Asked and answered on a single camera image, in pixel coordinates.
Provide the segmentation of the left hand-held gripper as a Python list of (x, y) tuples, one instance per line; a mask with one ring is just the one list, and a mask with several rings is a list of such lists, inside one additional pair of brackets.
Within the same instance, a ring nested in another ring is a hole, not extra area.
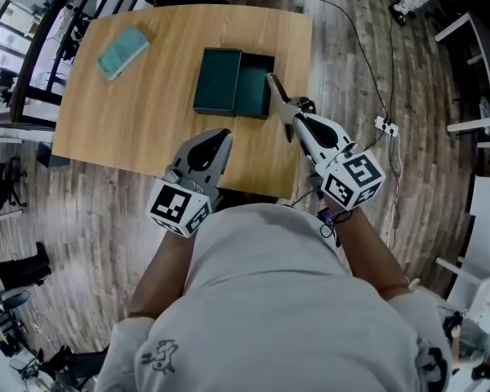
[(221, 200), (218, 183), (232, 143), (227, 128), (205, 131), (184, 142), (164, 176), (154, 180), (146, 215), (169, 232), (191, 237)]

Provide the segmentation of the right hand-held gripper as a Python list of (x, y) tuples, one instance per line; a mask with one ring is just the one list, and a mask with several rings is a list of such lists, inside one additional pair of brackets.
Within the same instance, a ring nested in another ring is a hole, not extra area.
[(304, 155), (321, 178), (320, 190), (346, 211), (373, 198), (385, 181), (385, 172), (373, 153), (361, 150), (336, 122), (299, 113), (297, 102), (288, 97), (275, 73), (267, 73), (266, 79), (285, 138), (291, 143), (294, 130)]

